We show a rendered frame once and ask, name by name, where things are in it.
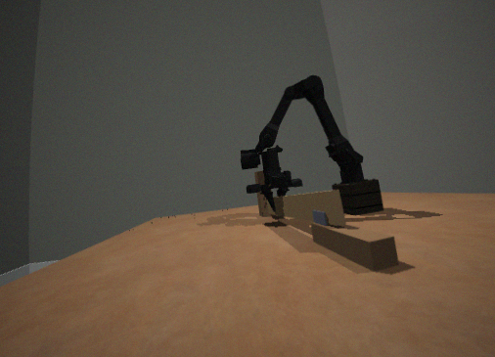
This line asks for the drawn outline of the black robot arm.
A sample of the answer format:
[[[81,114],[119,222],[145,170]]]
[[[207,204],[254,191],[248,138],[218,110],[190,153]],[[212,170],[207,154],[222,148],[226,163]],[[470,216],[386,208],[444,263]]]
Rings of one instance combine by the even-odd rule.
[[[304,99],[312,104],[321,125],[326,133],[329,145],[325,147],[329,157],[337,162],[340,167],[341,184],[353,184],[365,182],[361,163],[363,156],[353,151],[350,142],[341,135],[337,123],[325,101],[324,86],[322,79],[317,75],[310,75],[306,79],[297,82],[294,86],[286,89],[278,107],[271,120],[264,127],[259,135],[259,142],[254,150],[241,151],[242,169],[257,168],[262,157],[264,166],[279,164],[278,153],[283,149],[278,145],[271,148],[276,140],[280,124],[294,99]],[[263,152],[266,148],[267,152]],[[268,169],[268,170],[267,170]],[[265,183],[272,187],[286,186],[286,182],[291,182],[290,171],[271,171],[267,168],[265,173]]]

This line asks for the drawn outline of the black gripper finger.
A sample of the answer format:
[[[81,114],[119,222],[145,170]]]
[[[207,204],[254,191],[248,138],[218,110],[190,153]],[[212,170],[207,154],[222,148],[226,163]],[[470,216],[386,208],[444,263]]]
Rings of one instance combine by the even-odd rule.
[[[285,196],[287,191],[289,191],[290,189],[287,189],[287,190],[277,190],[277,197],[282,197],[282,196]]]
[[[260,193],[260,194],[263,194],[265,196],[265,198],[268,200],[268,202],[270,203],[272,209],[274,212],[276,212],[276,209],[275,209],[275,204],[274,204],[274,200],[273,200],[273,192],[268,192],[268,193]]]

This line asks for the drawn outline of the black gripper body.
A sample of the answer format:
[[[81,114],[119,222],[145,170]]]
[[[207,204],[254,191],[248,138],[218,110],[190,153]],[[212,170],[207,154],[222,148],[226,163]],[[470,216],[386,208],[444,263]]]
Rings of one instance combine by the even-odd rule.
[[[264,178],[265,178],[265,173],[266,173],[267,168],[271,168],[271,171],[281,170],[280,164],[264,166],[263,167]],[[276,169],[276,168],[278,168],[278,169]],[[260,184],[247,185],[247,194],[259,193],[260,191],[261,191],[261,193],[268,193],[268,192],[271,192],[271,189],[278,188],[279,190],[287,190],[289,187],[302,187],[303,186],[302,181],[299,178],[298,179],[292,179],[291,182],[286,182],[286,186],[272,187],[272,186],[268,186],[268,185],[270,185],[270,184],[265,183],[265,185],[260,185]]]

